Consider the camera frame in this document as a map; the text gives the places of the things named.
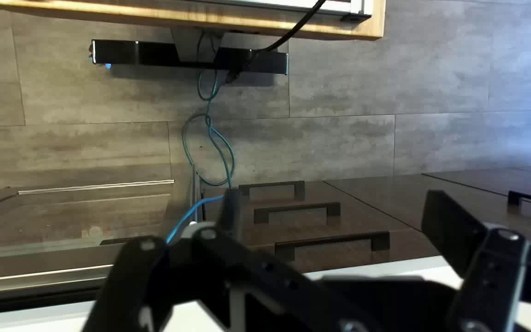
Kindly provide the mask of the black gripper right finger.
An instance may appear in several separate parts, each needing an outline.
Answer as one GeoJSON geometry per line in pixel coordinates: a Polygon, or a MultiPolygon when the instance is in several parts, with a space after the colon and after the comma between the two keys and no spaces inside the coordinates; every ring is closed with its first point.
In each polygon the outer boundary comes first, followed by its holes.
{"type": "Polygon", "coordinates": [[[463,276],[476,249],[487,236],[487,226],[447,191],[430,190],[423,212],[423,234],[450,267],[463,276]]]}

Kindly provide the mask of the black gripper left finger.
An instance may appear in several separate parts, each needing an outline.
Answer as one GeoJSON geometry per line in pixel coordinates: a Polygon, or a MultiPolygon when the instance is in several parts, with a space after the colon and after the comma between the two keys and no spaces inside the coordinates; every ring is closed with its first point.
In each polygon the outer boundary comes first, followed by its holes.
{"type": "Polygon", "coordinates": [[[238,188],[229,188],[223,195],[223,204],[218,217],[218,228],[227,236],[240,239],[242,217],[244,217],[244,191],[238,188]]]}

